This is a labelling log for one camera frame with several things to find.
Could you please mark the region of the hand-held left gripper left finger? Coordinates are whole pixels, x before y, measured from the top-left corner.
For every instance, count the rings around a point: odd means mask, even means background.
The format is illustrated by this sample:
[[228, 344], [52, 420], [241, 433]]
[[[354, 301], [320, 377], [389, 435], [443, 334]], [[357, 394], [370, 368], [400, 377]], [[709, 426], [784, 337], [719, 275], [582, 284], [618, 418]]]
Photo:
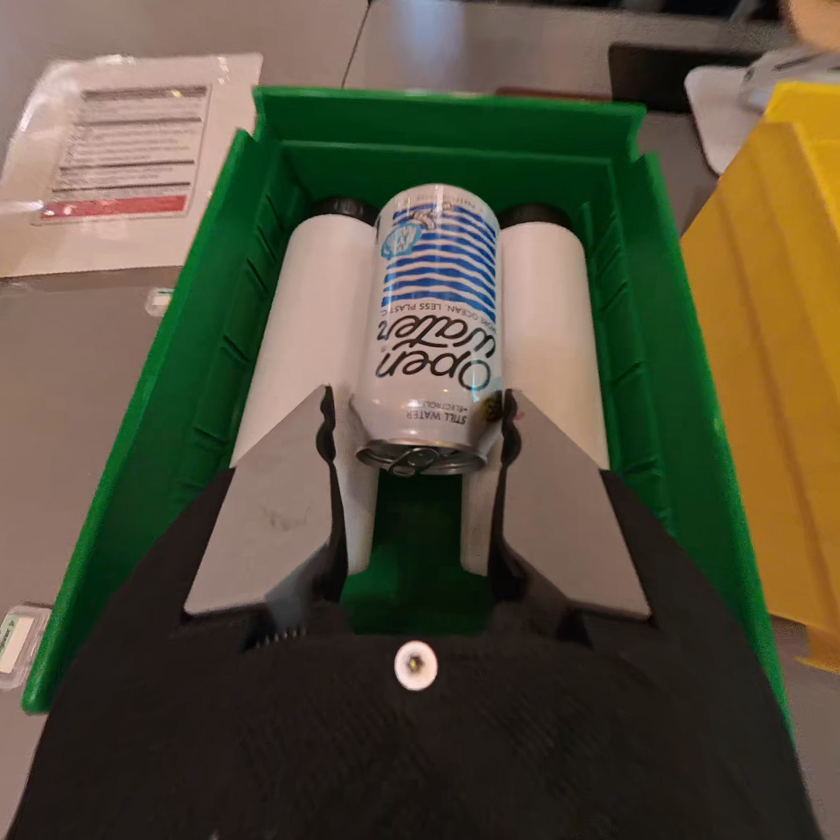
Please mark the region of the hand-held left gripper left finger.
[[319, 385], [236, 459], [185, 610], [307, 616], [371, 559], [379, 473], [349, 400]]

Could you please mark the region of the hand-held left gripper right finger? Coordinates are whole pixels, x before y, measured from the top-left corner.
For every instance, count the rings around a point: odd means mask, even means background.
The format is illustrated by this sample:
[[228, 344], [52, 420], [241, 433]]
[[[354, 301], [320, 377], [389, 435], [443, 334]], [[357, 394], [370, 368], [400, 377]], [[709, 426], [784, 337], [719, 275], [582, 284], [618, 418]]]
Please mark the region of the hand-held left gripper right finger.
[[524, 392], [500, 409], [488, 464], [463, 478], [463, 568], [534, 617], [650, 617], [602, 470]]

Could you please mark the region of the white bottle with black cap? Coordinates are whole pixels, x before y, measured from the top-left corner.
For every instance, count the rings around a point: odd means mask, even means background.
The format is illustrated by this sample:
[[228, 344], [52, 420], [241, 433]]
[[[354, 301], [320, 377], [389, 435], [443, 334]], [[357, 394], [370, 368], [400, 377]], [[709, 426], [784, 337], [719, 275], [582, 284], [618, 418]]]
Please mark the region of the white bottle with black cap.
[[570, 216], [547, 203], [510, 206], [498, 220], [506, 384], [608, 469], [583, 244]]
[[369, 294], [378, 213], [359, 198], [329, 197], [291, 233], [231, 466], [313, 390], [348, 378], [352, 339]]

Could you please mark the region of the white blue-striped drink can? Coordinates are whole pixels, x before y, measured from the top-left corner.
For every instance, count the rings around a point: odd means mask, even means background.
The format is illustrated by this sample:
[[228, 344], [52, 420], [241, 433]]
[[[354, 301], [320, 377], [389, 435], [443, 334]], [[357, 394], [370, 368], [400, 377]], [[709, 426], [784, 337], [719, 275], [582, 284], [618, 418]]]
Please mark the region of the white blue-striped drink can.
[[383, 206], [351, 396], [356, 456], [394, 476], [482, 469], [499, 434], [500, 226], [476, 194], [418, 185]]

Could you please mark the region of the green plastic bin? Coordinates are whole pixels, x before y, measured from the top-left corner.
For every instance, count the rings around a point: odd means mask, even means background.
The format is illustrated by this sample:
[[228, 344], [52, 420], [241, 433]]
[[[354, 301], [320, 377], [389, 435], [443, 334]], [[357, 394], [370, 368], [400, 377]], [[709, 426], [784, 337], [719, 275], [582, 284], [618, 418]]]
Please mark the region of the green plastic bin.
[[738, 617], [790, 723], [715, 384], [640, 104], [262, 87], [154, 337], [20, 705], [49, 711], [114, 593], [232, 453], [292, 230], [317, 200], [451, 183], [572, 217], [612, 468]]

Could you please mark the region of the yellow plastic bin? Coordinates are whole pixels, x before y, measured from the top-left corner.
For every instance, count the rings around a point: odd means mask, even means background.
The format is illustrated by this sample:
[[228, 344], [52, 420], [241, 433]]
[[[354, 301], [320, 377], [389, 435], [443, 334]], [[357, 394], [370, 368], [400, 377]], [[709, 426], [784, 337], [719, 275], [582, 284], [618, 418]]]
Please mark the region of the yellow plastic bin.
[[681, 238], [769, 613], [838, 674], [839, 93], [784, 82]]

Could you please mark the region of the laminated paper sheet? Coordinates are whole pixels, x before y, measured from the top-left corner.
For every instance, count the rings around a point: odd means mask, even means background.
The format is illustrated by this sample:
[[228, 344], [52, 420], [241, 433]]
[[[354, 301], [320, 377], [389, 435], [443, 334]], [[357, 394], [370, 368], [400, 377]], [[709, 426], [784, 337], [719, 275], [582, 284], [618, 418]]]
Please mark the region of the laminated paper sheet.
[[238, 130], [260, 53], [50, 65], [2, 169], [3, 279], [182, 266]]

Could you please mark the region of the white stand base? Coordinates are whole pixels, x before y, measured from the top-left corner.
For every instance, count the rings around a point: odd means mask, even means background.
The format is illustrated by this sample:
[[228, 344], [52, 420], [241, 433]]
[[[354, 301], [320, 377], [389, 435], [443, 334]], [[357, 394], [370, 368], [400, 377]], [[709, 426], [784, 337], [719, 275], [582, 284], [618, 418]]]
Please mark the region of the white stand base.
[[774, 49], [747, 67], [699, 66], [685, 78], [689, 110], [710, 169], [722, 175], [782, 82], [838, 86], [838, 52], [808, 45]]

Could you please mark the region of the black mat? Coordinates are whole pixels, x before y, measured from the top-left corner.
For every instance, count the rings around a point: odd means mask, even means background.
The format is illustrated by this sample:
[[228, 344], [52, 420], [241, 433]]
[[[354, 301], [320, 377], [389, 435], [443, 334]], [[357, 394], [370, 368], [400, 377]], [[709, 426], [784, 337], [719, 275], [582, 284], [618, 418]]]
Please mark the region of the black mat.
[[636, 102], [649, 111], [686, 114], [686, 76], [698, 67], [745, 68], [757, 52], [729, 49], [678, 49], [612, 44], [607, 50], [612, 100]]

